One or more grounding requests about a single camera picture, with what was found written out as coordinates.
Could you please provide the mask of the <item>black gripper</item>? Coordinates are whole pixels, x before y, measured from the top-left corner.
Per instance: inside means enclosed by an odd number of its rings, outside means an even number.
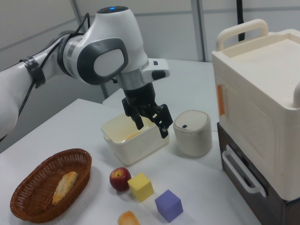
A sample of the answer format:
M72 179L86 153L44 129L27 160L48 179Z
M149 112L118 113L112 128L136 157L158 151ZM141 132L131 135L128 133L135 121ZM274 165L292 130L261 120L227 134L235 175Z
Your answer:
M122 105L125 115L133 120L136 128L141 130L144 126L141 116L150 118L159 128L161 137L165 139L170 127L170 112L166 104L156 104L153 84L148 83L134 90L124 90L124 94Z

